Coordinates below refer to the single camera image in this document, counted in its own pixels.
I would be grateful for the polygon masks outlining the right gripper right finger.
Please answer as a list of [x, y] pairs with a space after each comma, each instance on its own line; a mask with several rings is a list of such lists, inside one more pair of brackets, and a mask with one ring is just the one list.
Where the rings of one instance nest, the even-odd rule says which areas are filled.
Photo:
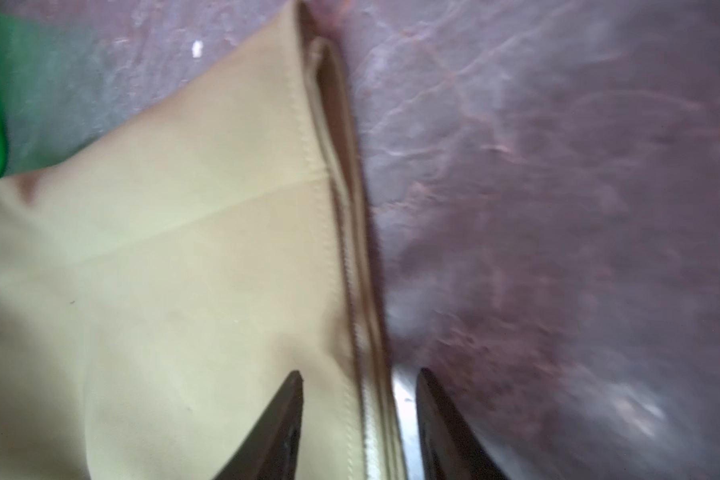
[[426, 480], [507, 480], [428, 368], [417, 375], [416, 409]]

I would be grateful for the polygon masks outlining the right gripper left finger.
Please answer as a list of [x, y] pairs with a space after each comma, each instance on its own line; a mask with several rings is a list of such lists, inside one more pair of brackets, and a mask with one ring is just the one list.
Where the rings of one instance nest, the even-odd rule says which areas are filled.
[[303, 378], [291, 371], [215, 480], [294, 480], [304, 405]]

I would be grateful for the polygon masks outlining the olive green garment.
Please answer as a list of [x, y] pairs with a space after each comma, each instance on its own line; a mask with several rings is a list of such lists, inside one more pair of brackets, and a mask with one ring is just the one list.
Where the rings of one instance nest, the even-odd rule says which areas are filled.
[[210, 479], [286, 375], [297, 475], [406, 475], [343, 65], [301, 1], [0, 180], [0, 479]]

